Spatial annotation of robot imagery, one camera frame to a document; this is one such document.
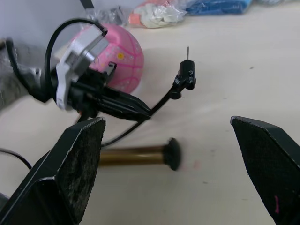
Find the plastic bag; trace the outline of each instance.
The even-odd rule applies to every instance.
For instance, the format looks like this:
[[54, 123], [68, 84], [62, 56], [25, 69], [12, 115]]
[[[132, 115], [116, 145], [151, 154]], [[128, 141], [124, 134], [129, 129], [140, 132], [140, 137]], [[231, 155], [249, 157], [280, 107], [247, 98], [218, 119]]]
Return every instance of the plastic bag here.
[[137, 27], [159, 28], [176, 25], [187, 13], [178, 0], [147, 0], [129, 16], [129, 24]]
[[88, 8], [84, 11], [83, 17], [91, 20], [97, 20], [100, 23], [125, 26], [126, 24], [128, 24], [128, 17], [131, 11], [131, 8], [122, 6], [116, 6], [107, 10]]
[[243, 14], [252, 0], [194, 0], [186, 11], [190, 15]]

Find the black rubber cap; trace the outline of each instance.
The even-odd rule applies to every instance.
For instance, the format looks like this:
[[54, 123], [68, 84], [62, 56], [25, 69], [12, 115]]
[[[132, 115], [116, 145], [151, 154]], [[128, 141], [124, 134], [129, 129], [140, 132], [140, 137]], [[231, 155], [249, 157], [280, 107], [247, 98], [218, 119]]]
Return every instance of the black rubber cap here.
[[164, 150], [164, 162], [172, 170], [178, 170], [181, 163], [181, 149], [178, 141], [172, 138], [167, 145], [165, 145]]

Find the white plastic bag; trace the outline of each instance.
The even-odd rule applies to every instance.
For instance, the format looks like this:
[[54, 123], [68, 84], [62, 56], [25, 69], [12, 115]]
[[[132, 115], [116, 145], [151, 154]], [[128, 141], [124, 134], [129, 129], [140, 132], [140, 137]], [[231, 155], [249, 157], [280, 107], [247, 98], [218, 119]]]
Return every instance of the white plastic bag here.
[[130, 14], [129, 24], [145, 28], [176, 25], [186, 14], [182, 8], [179, 0], [146, 0]]

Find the white wall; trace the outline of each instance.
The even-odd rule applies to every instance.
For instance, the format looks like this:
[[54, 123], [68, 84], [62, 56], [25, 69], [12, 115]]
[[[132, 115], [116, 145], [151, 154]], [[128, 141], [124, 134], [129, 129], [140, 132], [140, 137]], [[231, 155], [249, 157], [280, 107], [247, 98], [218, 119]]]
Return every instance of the white wall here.
[[[84, 11], [79, 0], [0, 0], [0, 38], [12, 37], [34, 45], [47, 45], [54, 30]], [[75, 33], [63, 32], [59, 44]]]
[[135, 7], [145, 0], [92, 0], [95, 8], [112, 8], [114, 6]]

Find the yellow sticker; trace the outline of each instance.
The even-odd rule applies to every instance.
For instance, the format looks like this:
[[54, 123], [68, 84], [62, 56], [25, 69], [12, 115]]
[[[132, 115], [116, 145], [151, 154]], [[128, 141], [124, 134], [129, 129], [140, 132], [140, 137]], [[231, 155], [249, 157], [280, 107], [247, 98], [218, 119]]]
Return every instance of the yellow sticker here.
[[118, 54], [117, 54], [117, 58], [118, 58], [119, 60], [123, 60], [123, 59], [124, 59], [124, 54], [123, 54], [123, 53], [118, 53]]

